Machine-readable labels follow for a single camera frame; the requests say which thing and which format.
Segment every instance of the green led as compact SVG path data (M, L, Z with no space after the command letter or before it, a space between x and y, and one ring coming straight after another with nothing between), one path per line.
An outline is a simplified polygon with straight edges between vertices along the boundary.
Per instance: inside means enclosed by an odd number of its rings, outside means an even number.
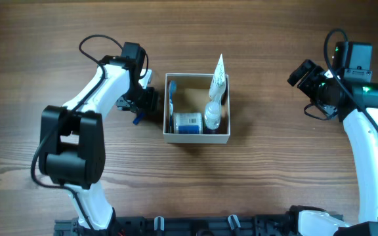
M370 88L370 87L362 87L362 90L363 90L364 92L368 92L368 91L371 90L371 88Z

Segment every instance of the toothbrush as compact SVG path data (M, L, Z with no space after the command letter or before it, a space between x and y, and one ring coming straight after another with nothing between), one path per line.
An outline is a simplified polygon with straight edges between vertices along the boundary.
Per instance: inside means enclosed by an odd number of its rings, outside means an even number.
M169 132L172 133L173 127L173 100L172 96L176 92L176 82L170 81L169 83Z

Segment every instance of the storage box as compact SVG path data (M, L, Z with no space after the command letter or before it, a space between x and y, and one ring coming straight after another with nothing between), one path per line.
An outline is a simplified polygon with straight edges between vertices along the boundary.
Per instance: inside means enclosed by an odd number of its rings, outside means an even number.
M169 132L169 83L175 81L173 113L205 111L213 74L168 73L165 75L163 136L167 143L226 144L230 137L230 87L226 75L226 92L222 99L221 122L218 134L171 134Z

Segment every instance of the wooden surface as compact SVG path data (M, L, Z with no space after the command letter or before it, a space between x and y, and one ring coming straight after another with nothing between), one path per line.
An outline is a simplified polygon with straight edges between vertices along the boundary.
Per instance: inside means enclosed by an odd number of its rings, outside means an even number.
M220 53L230 75L225 146L165 144L161 114L138 126L132 113L109 114L102 182L117 215L247 216L312 205L356 222L343 126L306 117L306 96L286 82L306 58L324 65L324 37L335 27L373 43L378 82L376 1L0 5L0 235L51 235L55 219L75 217L65 193L32 183L30 162L42 110L62 105L95 74L77 49L94 33L140 43L160 91L166 73L213 73ZM120 53L104 39L84 47L97 58Z

